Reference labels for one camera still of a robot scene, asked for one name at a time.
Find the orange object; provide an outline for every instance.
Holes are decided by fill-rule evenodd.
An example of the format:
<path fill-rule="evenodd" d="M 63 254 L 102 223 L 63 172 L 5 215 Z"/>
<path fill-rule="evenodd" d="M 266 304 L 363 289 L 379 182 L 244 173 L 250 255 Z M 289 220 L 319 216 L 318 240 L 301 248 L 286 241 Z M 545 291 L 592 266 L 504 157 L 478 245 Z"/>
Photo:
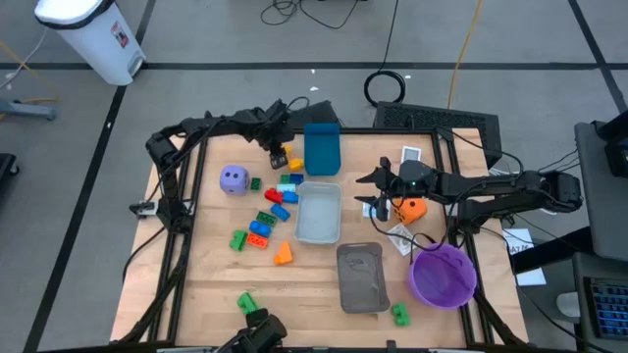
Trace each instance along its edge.
<path fill-rule="evenodd" d="M 398 209 L 392 207 L 392 211 L 404 226 L 408 226 L 428 213 L 428 206 L 421 198 L 406 198 L 403 203 L 400 198 L 396 198 L 392 203 L 401 205 Z"/>
<path fill-rule="evenodd" d="M 254 232 L 250 232 L 246 238 L 246 243 L 253 246 L 257 246 L 260 249 L 266 249 L 268 246 L 268 239 L 262 235 L 257 235 Z"/>
<path fill-rule="evenodd" d="M 279 253 L 275 255 L 275 265 L 283 265 L 288 262 L 292 262 L 292 252 L 290 251 L 290 244 L 284 241 L 279 247 Z"/>
<path fill-rule="evenodd" d="M 295 158 L 290 160 L 289 168 L 291 172 L 300 171 L 303 166 L 305 166 L 305 162 L 302 159 Z"/>

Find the red lego block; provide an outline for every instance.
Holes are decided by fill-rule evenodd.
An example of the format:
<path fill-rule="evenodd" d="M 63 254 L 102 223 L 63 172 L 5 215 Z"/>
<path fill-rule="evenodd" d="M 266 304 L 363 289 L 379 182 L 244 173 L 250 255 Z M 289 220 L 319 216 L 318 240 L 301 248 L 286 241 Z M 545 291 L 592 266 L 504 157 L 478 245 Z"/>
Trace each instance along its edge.
<path fill-rule="evenodd" d="M 266 249 L 266 247 L 268 246 L 268 239 L 261 235 L 250 232 L 248 234 L 248 237 L 246 238 L 246 243 L 257 246 L 260 249 Z"/>
<path fill-rule="evenodd" d="M 275 187 L 271 187 L 266 190 L 266 192 L 264 192 L 264 197 L 266 197 L 268 201 L 278 203 L 280 205 L 284 202 L 284 194 L 277 191 Z"/>

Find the gray plastic container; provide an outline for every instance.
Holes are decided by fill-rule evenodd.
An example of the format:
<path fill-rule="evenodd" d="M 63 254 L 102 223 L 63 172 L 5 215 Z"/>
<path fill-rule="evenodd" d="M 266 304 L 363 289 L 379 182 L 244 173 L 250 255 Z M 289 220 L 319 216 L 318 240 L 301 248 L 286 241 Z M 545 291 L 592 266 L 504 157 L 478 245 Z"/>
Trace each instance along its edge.
<path fill-rule="evenodd" d="M 333 244 L 340 239 L 342 190 L 339 185 L 306 181 L 298 187 L 294 236 L 304 242 Z"/>

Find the orange triangle block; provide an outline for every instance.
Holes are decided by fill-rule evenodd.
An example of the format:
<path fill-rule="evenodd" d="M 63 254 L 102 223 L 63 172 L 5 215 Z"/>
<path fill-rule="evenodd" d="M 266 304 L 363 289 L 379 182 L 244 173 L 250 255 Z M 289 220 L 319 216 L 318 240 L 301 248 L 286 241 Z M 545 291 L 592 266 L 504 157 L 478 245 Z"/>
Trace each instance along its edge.
<path fill-rule="evenodd" d="M 275 255 L 275 265 L 283 265 L 288 262 L 292 262 L 292 252 L 290 251 L 290 244 L 284 241 L 279 247 L 279 253 Z"/>

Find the yellow cable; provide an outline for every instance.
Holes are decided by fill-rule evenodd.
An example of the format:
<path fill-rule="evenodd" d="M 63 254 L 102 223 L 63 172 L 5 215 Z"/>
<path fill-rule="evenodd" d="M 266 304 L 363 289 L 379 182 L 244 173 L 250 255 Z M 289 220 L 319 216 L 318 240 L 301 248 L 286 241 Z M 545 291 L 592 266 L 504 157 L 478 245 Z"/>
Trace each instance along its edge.
<path fill-rule="evenodd" d="M 473 20 L 471 21 L 471 26 L 469 26 L 469 31 L 467 32 L 467 37 L 464 39 L 464 45 L 462 45 L 460 56 L 458 57 L 458 61 L 455 63 L 455 68 L 453 68 L 453 74 L 451 74 L 451 84 L 449 85 L 449 97 L 447 98 L 448 109 L 451 106 L 451 96 L 453 94 L 453 89 L 455 88 L 455 79 L 458 76 L 458 67 L 460 67 L 460 62 L 462 62 L 462 58 L 464 58 L 464 53 L 467 51 L 467 44 L 469 44 L 469 38 L 471 38 L 471 33 L 473 33 L 473 29 L 475 29 L 475 23 L 478 21 L 478 18 L 480 17 L 480 10 L 482 10 L 482 0 L 478 0 L 478 5 L 475 8 L 475 15 L 473 16 Z"/>
<path fill-rule="evenodd" d="M 11 48 L 9 48 L 9 46 L 5 44 L 3 41 L 0 41 L 0 47 L 2 47 L 2 49 L 4 49 L 4 51 L 13 58 L 13 60 L 20 63 L 21 68 L 26 69 L 29 73 L 32 74 L 33 77 L 35 77 L 36 79 L 39 79 L 43 83 L 43 85 L 46 86 L 46 88 L 48 88 L 48 90 L 50 90 L 55 95 L 54 98 L 29 98 L 29 99 L 22 100 L 22 102 L 43 103 L 43 102 L 58 102 L 59 101 L 59 94 L 57 93 L 57 89 L 55 88 L 54 85 L 48 82 L 45 78 L 39 76 L 39 74 L 35 70 L 29 68 L 28 65 L 24 62 L 24 60 L 22 60 L 16 53 L 14 53 L 14 51 L 11 50 Z M 4 116 L 5 116 L 4 114 L 0 114 L 0 119 L 4 118 Z"/>

